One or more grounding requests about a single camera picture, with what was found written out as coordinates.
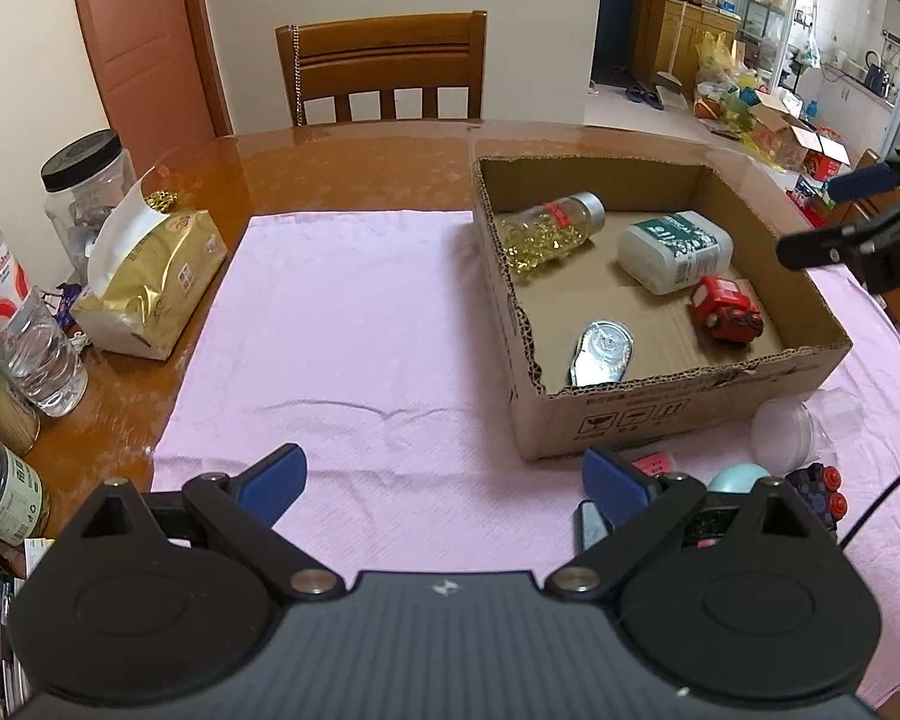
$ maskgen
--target kettle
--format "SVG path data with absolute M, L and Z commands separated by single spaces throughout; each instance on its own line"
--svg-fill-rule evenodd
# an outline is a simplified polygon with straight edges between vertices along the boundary
M 869 69 L 866 71 L 864 86 L 879 98 L 885 98 L 887 92 L 890 90 L 890 74 L 883 69 L 882 65 L 877 65 L 869 61 L 870 55 L 874 55 L 877 59 L 880 58 L 877 56 L 876 52 L 866 52 L 864 61 L 868 63 Z

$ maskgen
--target light blue ball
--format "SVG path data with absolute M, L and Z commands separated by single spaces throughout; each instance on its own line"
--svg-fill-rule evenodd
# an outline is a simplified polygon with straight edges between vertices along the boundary
M 749 493 L 757 479 L 770 476 L 770 471 L 756 463 L 741 463 L 718 473 L 706 486 L 711 493 Z

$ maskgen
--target pink eraser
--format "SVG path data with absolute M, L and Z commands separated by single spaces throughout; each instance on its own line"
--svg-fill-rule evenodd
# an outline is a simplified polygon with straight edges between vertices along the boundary
M 674 469 L 674 459 L 667 452 L 655 452 L 634 461 L 634 467 L 640 469 L 647 476 L 656 476 Z

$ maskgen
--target wooden chair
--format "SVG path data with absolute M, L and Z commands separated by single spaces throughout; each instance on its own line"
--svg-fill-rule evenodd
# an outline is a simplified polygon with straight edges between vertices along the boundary
M 437 119 L 437 89 L 463 86 L 467 118 L 480 119 L 485 39 L 485 10 L 281 26 L 293 124 L 307 124 L 306 100 L 331 97 L 337 121 L 352 122 L 350 95 L 360 92 L 379 92 L 381 119 L 396 119 L 396 89 L 422 89 L 423 118 Z

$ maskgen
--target kitchen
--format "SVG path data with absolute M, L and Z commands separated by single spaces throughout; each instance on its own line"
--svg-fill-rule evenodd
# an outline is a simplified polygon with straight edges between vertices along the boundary
M 900 102 L 900 0 L 797 0 L 792 52 L 812 35 L 821 66 L 786 68 L 782 84 L 810 105 L 815 124 L 840 134 L 854 162 L 867 148 L 880 151 Z

